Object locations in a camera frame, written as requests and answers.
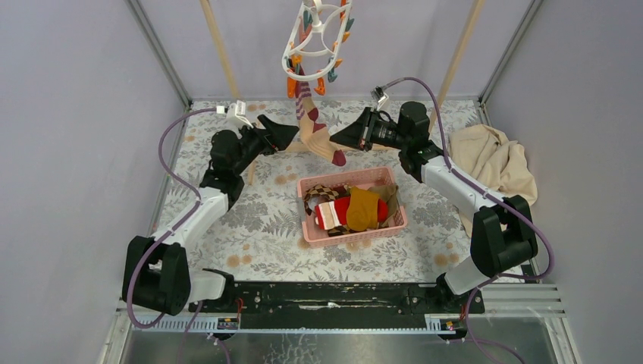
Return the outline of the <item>mustard yellow sock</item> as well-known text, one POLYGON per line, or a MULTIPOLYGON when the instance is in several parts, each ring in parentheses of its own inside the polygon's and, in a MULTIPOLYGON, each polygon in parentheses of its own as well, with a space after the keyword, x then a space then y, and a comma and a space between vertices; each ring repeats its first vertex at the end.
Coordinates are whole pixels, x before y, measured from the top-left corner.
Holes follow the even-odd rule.
POLYGON ((369 190, 352 187, 347 209, 347 226, 354 231, 367 231, 378 227, 379 195, 369 190))

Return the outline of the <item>red sock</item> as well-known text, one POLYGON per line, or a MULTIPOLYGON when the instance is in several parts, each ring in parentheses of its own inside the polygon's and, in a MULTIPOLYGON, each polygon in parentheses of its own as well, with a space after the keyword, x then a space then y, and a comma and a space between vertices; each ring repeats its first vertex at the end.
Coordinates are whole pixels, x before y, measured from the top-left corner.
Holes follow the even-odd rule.
POLYGON ((361 232, 377 229, 388 217, 388 206, 377 196, 347 196, 318 204, 314 216, 316 225, 322 230, 347 228, 361 232))

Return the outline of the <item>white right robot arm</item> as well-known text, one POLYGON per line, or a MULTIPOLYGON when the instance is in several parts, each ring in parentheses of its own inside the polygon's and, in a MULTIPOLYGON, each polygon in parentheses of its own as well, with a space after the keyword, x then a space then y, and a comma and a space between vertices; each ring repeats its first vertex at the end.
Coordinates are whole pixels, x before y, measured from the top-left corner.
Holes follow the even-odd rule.
POLYGON ((419 102, 403 103, 396 121, 384 111, 367 107, 330 140, 362 151, 373 145, 397 149, 407 174, 438 191, 469 217, 469 258, 436 280, 436 305, 454 312, 464 304, 465 293, 530 260, 538 245, 527 201, 521 196, 505 197, 467 177, 430 140, 428 124, 427 108, 419 102))

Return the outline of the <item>white round clip hanger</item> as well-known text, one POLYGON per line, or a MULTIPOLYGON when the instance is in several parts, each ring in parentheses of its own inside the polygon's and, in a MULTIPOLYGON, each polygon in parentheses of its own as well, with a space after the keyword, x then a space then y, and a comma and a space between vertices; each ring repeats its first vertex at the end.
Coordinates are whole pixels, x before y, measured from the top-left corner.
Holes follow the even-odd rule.
POLYGON ((288 81, 333 83, 343 59, 339 52, 351 35, 352 1, 302 1, 283 55, 288 81))

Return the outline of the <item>beige maroon striped sock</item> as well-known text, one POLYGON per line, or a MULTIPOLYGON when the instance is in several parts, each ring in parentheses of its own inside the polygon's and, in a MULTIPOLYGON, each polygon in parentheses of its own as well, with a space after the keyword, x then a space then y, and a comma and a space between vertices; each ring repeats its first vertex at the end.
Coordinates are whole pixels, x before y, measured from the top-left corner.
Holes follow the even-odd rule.
POLYGON ((327 125, 320 122, 319 111, 312 100, 312 90, 308 82, 296 82, 295 105, 303 145, 327 162, 344 166, 346 157, 343 151, 331 142, 327 125))

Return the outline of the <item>brown yellow argyle sock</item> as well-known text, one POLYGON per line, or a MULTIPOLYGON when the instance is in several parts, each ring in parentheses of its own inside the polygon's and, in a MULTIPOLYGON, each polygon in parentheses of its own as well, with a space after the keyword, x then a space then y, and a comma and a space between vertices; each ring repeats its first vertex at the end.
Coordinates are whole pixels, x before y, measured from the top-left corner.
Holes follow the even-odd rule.
POLYGON ((350 195, 343 187, 333 189, 322 184, 307 190, 303 197, 306 214, 330 237, 352 233, 347 226, 349 203, 350 195))

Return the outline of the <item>pink basket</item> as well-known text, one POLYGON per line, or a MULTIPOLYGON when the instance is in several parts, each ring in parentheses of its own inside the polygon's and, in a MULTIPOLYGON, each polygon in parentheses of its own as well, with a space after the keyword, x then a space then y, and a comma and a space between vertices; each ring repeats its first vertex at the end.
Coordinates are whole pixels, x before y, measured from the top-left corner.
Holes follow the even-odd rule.
POLYGON ((399 234, 408 225, 408 218, 404 207, 400 206, 393 214, 392 222, 388 227, 366 232, 341 234, 330 237, 326 231, 314 226, 314 217, 305 212, 303 197, 306 192, 318 184, 324 187, 339 187, 348 185, 366 189, 367 187, 395 184, 395 174, 390 167, 367 168, 355 171, 346 171, 336 174, 322 174, 314 177, 304 177, 297 181, 297 208, 300 214, 303 238, 312 248, 353 243, 361 240, 374 240, 389 238, 399 234))

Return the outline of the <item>tan ribbed sock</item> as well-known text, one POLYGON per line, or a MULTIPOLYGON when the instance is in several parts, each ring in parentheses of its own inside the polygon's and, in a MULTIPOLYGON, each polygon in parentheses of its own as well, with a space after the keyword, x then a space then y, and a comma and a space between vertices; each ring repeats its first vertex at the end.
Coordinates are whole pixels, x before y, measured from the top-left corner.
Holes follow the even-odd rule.
POLYGON ((382 199, 387 205, 387 216, 381 222, 381 226, 389 225, 393 220, 393 216, 398 212, 400 203, 398 199, 399 187, 397 184, 386 184, 380 186, 373 186, 369 191, 377 193, 379 198, 382 199))

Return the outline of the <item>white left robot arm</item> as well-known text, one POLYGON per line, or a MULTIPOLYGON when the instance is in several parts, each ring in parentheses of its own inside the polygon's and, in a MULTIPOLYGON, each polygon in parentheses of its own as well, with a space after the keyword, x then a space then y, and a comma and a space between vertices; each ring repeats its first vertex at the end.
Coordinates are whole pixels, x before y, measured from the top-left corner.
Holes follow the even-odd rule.
POLYGON ((177 315, 189 303, 208 303, 216 311, 235 301, 234 277, 213 268, 188 266, 188 249, 222 218, 243 191, 242 173, 259 155, 284 151, 299 129, 258 116, 259 127, 242 124, 211 138, 210 160, 195 201, 151 237, 134 237, 127 247, 122 299, 134 305, 177 315))

